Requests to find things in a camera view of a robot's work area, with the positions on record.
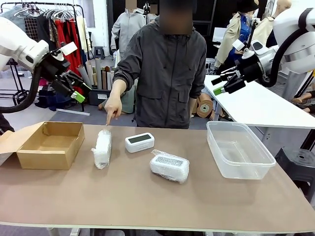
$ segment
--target cardboard box flap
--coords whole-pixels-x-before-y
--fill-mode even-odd
[[[27,126],[14,133],[10,131],[5,132],[1,136],[2,138],[0,137],[0,154],[17,152],[43,123]]]

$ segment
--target gray stool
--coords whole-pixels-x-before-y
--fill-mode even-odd
[[[284,147],[280,149],[275,159],[303,191],[307,201],[311,202],[315,192],[315,155],[308,150]]]
[[[101,58],[102,60],[105,59],[105,53],[103,46],[95,46],[94,47],[94,58]]]

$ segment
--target bubble wrap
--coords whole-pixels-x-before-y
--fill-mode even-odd
[[[150,162],[151,171],[165,179],[184,183],[189,173],[189,161],[172,154],[153,150],[155,157]]]
[[[101,130],[98,133],[96,146],[91,149],[94,154],[95,166],[102,170],[109,165],[110,153],[112,150],[112,134],[108,130]]]

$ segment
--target dark gray jacket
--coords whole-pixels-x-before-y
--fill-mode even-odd
[[[131,39],[114,80],[127,90],[139,77],[136,122],[141,127],[189,128],[189,98],[204,88],[207,46],[193,29],[191,35],[164,35],[159,17]]]

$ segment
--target beige coat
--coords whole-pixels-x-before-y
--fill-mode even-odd
[[[267,39],[273,29],[274,18],[267,17],[262,20],[258,27],[254,31],[252,40],[259,40],[262,45],[266,46]]]
[[[228,54],[233,49],[233,43],[240,37],[241,32],[241,15],[236,13],[231,23],[227,26],[221,46],[218,50],[215,67],[220,67],[225,62]]]

